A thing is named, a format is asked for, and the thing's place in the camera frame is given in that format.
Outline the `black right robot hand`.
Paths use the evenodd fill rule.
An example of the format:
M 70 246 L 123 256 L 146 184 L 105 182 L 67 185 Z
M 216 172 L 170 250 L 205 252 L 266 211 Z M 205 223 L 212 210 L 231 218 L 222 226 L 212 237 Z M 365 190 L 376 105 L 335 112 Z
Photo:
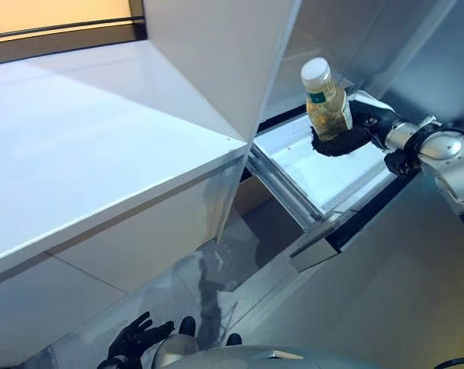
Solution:
M 311 127 L 312 147 L 321 155 L 338 157 L 347 155 L 368 143 L 380 150 L 387 150 L 386 137 L 401 117 L 389 108 L 380 108 L 360 101 L 349 103 L 352 129 L 331 140 L 323 141 Z

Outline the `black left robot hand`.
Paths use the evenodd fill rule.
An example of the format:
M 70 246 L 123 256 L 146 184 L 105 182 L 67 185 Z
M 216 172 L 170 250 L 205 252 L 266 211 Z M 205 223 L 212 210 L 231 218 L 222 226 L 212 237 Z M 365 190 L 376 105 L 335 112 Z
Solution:
M 109 346 L 108 358 L 140 359 L 149 348 L 164 341 L 175 329 L 174 321 L 154 327 L 152 324 L 150 312 L 146 311 L 124 327 Z

